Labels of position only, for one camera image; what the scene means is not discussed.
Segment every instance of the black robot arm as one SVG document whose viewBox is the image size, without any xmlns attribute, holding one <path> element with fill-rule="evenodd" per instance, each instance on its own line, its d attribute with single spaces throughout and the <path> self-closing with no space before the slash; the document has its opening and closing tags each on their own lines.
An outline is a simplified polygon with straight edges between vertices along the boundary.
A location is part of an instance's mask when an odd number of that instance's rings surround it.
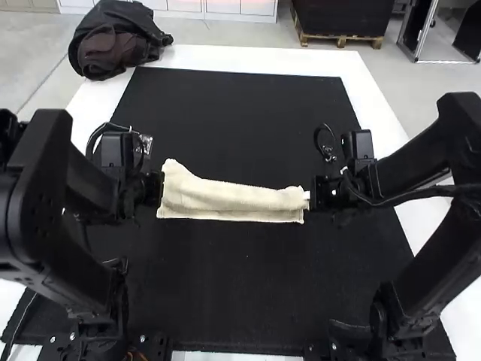
<svg viewBox="0 0 481 361">
<path fill-rule="evenodd" d="M 120 223 L 158 197 L 159 176 L 135 168 L 132 132 L 104 133 L 95 165 L 70 142 L 66 111 L 37 111 L 28 125 L 10 112 L 0 115 L 0 277 L 65 307 L 78 321 L 78 357 L 95 349 L 122 359 L 127 262 L 99 262 L 71 237 L 62 215 L 65 208 L 82 223 Z"/>
<path fill-rule="evenodd" d="M 359 340 L 360 328 L 331 322 L 333 359 L 429 358 L 424 337 L 437 325 L 441 311 L 481 275 L 481 99 L 475 93 L 449 93 L 437 106 L 439 117 L 432 126 L 379 161 L 369 131 L 344 135 L 343 174 L 317 177 L 313 185 L 311 208 L 321 211 L 453 197 L 424 247 L 376 292 L 371 327 L 360 338 L 366 342 L 357 349 L 347 347 Z M 454 186 L 429 187 L 448 172 Z"/>
</svg>

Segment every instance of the floor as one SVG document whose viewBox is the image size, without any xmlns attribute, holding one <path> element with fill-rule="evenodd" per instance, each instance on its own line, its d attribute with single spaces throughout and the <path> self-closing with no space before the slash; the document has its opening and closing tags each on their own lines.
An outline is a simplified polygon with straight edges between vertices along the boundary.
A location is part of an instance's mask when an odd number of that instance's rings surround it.
<svg viewBox="0 0 481 361">
<path fill-rule="evenodd" d="M 37 108 L 63 108 L 83 79 L 65 57 L 68 43 L 82 16 L 0 12 L 0 99 L 22 120 Z M 158 18 L 160 29 L 176 44 L 301 48 L 289 7 L 281 3 L 276 24 L 252 24 Z M 357 50 L 410 137 L 419 134 L 437 116 L 436 101 L 447 92 L 481 94 L 481 65 L 412 64 L 396 45 L 401 20 L 393 19 L 383 48 L 348 42 Z M 425 59 L 458 56 L 446 47 L 448 28 L 438 22 L 428 38 Z M 333 41 L 309 44 L 309 49 L 335 49 Z"/>
</svg>

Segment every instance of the rubber mat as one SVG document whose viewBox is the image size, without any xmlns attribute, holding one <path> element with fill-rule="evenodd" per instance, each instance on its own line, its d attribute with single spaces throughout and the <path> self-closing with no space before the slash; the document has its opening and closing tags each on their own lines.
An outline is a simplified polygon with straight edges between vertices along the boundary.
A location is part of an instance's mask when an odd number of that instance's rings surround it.
<svg viewBox="0 0 481 361">
<path fill-rule="evenodd" d="M 334 165 L 323 162 L 313 130 L 328 123 L 339 139 L 359 129 L 340 78 L 160 68 L 135 71 L 111 121 L 154 137 L 153 168 L 175 158 L 199 177 L 306 190 L 343 166 L 339 147 Z M 102 260 L 130 259 L 129 327 L 161 330 L 179 350 L 300 355 L 326 339 L 330 318 L 367 325 L 379 283 L 412 258 L 392 209 L 343 228 L 331 214 L 307 214 L 304 225 L 229 223 L 157 220 L 139 208 L 137 221 L 92 227 L 92 248 Z M 18 341 L 67 332 L 65 315 L 40 299 Z M 442 328 L 429 344 L 450 350 Z"/>
</svg>

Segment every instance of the white towel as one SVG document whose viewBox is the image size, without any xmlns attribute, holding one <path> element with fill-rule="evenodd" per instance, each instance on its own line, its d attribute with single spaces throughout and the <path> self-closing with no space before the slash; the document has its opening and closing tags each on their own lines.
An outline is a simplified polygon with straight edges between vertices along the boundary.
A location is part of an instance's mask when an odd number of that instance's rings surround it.
<svg viewBox="0 0 481 361">
<path fill-rule="evenodd" d="M 158 218 L 304 223 L 304 209 L 309 207 L 300 186 L 271 190 L 201 179 L 175 159 L 167 159 L 162 171 Z"/>
</svg>

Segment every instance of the black box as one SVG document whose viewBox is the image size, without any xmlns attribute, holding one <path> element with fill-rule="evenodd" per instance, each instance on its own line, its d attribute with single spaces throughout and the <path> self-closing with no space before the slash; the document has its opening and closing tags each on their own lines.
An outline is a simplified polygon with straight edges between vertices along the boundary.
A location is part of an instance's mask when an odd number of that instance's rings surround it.
<svg viewBox="0 0 481 361">
<path fill-rule="evenodd" d="M 384 36 L 394 0 L 293 0 L 310 35 Z"/>
</svg>

